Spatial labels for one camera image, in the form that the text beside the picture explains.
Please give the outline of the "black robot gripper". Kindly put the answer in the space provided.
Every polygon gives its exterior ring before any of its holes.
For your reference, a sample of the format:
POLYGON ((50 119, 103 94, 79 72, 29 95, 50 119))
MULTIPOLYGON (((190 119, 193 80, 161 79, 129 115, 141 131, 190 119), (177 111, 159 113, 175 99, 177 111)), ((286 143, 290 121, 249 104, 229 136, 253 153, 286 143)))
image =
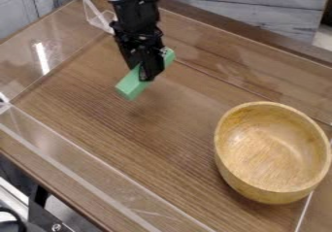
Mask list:
POLYGON ((165 69, 158 2, 159 0, 109 0, 117 16, 110 26, 115 33, 118 51, 129 69, 139 62, 141 82, 150 82, 165 69))

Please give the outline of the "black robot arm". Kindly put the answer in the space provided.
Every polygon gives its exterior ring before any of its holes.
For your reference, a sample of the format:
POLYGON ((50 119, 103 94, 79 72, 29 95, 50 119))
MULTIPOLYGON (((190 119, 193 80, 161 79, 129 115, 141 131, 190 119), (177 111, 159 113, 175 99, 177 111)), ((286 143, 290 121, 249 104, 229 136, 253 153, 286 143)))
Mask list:
POLYGON ((150 82, 165 69, 159 0, 107 1, 115 15, 109 26, 114 30, 121 56, 129 69, 138 67, 138 80, 150 82))

